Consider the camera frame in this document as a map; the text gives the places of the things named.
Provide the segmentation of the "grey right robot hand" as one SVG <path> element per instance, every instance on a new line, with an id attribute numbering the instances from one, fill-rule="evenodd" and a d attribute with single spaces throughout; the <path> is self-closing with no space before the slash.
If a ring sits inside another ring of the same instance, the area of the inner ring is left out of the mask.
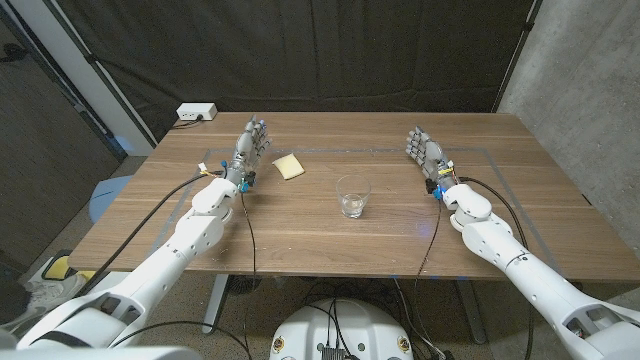
<path id="1" fill-rule="evenodd" d="M 434 184 L 441 192 L 458 184 L 453 161 L 421 127 L 416 126 L 409 132 L 405 152 L 418 164 L 429 183 Z"/>

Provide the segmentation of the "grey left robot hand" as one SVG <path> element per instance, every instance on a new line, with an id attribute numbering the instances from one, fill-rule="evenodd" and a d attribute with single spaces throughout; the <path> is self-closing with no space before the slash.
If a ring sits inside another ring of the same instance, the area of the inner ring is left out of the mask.
<path id="1" fill-rule="evenodd" d="M 236 141 L 230 163 L 224 170 L 224 178 L 241 193 L 247 192 L 255 184 L 256 169 L 270 145 L 265 122 L 253 114 Z"/>

